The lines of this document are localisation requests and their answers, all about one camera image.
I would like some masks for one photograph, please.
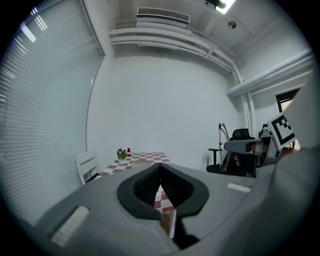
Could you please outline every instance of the air vent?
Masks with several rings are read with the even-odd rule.
[[[174,20],[185,22],[185,23],[190,22],[189,15],[172,11],[172,10],[159,9],[159,8],[148,8],[148,7],[138,8],[136,12],[136,16],[137,17],[156,16],[156,17],[174,19]]]

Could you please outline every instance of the window blind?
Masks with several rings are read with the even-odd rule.
[[[0,64],[0,182],[11,212],[34,225],[82,183],[86,118],[103,54],[82,1],[44,1]]]

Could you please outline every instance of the checkered tablecloth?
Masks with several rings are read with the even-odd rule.
[[[118,160],[115,160],[113,164],[109,165],[95,179],[128,171],[131,169],[131,164],[133,161],[148,161],[153,164],[167,163],[169,162],[169,159],[165,153],[131,153],[131,156],[127,156],[125,158],[123,164],[120,164]],[[175,209],[161,186],[159,187],[155,196],[154,208],[161,213],[170,212]]]

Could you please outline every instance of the red and white checkered cloth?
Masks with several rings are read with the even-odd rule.
[[[167,163],[169,162],[169,159],[165,153],[131,153],[131,156],[125,158],[124,164],[119,164],[119,161],[115,160],[112,165],[109,165],[95,179],[128,171],[131,169],[131,163],[133,161],[148,161],[153,164]],[[170,212],[175,209],[161,186],[155,196],[154,208],[161,213]]]

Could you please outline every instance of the gray surface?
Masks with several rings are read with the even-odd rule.
[[[136,168],[83,186],[53,207],[37,228],[49,235],[75,206],[91,213],[67,244],[78,255],[262,255],[294,231],[307,212],[320,179],[318,149],[287,155],[261,168],[257,179],[169,166],[202,181],[209,199],[197,216],[182,219],[187,234],[201,241],[180,251],[158,221],[135,219],[119,204],[119,184],[146,169]],[[228,183],[251,187],[249,193]]]
[[[66,245],[80,255],[167,255],[179,249],[156,220],[136,219],[119,203],[123,180],[145,170],[135,168],[84,185],[47,212],[36,228],[52,234],[76,206],[91,209],[89,216]]]
[[[267,194],[274,167],[274,165],[268,165],[261,170],[250,193],[235,208],[234,212],[230,212],[228,218],[225,218],[218,227],[212,229],[200,242],[177,255],[243,255],[250,228],[257,217],[257,210]],[[212,205],[211,207],[219,208],[220,206]],[[210,219],[203,221],[210,225],[214,218],[215,216],[212,215]]]
[[[287,155],[276,167],[263,167],[235,213],[177,255],[270,253],[295,230],[312,203],[320,180],[319,152],[319,148],[304,149]]]
[[[251,188],[256,181],[255,178],[251,177],[197,171],[171,163],[167,165],[202,181],[209,189],[208,201],[199,214],[182,220],[186,232],[195,235],[199,239],[205,238],[225,222],[248,195],[245,192],[228,188],[227,185],[233,183]]]

